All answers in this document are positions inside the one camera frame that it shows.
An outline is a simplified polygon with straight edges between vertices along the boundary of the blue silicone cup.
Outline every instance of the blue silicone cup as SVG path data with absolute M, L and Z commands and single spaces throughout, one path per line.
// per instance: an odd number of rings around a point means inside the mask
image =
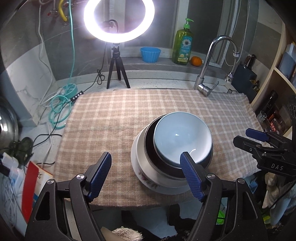
M 143 47 L 141 48 L 141 54 L 143 61 L 146 63 L 155 63 L 157 62 L 161 50 L 154 47 Z

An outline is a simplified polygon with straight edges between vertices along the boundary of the green pump dispenser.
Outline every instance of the green pump dispenser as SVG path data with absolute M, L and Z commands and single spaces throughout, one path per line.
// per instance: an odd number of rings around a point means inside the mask
M 178 30 L 176 34 L 172 56 L 172 61 L 175 64 L 187 65 L 190 59 L 193 33 L 190 31 L 189 21 L 194 22 L 186 18 L 184 28 Z

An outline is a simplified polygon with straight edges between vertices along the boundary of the chrome faucet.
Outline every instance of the chrome faucet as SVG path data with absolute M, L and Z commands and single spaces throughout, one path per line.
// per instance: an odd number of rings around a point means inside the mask
M 207 67 L 209 66 L 211 57 L 213 55 L 214 48 L 217 45 L 217 43 L 219 43 L 222 40 L 230 41 L 232 43 L 232 45 L 233 45 L 233 48 L 234 48 L 234 51 L 233 51 L 234 64 L 233 64 L 231 72 L 226 75 L 224 80 L 227 83 L 231 83 L 232 79 L 233 79 L 233 72 L 234 72 L 235 65 L 237 63 L 237 58 L 239 57 L 239 52 L 237 51 L 237 46 L 236 46 L 236 44 L 234 43 L 234 41 L 233 41 L 233 39 L 231 37 L 226 36 L 226 35 L 221 35 L 221 36 L 218 36 L 217 38 L 215 38 L 213 40 L 213 42 L 211 43 L 211 46 L 210 46 L 209 51 L 207 53 L 207 57 L 205 58 L 204 66 L 202 67 L 200 75 L 197 77 L 197 79 L 195 81 L 195 84 L 194 84 L 194 87 L 193 87 L 194 90 L 198 90 L 198 91 L 202 92 L 202 94 L 204 96 L 206 96 L 206 97 L 208 97 L 211 94 L 211 92 L 213 91 L 213 89 L 215 89 L 217 87 L 217 85 L 219 84 L 219 82 L 217 82 L 215 84 L 215 86 L 212 89 L 210 89 L 209 87 L 205 86 L 203 84 L 203 82 L 205 80 L 205 78 L 204 78 L 205 72 L 207 70 Z

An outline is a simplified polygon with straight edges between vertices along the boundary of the knife block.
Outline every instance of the knife block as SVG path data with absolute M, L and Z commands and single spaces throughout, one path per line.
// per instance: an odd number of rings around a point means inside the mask
M 234 73 L 231 84 L 238 93 L 244 93 L 251 103 L 257 95 L 257 92 L 253 89 L 255 85 L 251 80 L 255 80 L 256 78 L 257 75 L 252 70 L 239 65 Z

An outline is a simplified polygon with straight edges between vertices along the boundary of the orange fruit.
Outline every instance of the orange fruit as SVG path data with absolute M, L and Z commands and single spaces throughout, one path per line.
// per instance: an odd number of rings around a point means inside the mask
M 199 66 L 202 65 L 202 59 L 201 59 L 200 57 L 193 56 L 193 57 L 191 58 L 191 64 L 192 64 L 193 66 L 197 66 L 197 67 L 199 67 Z

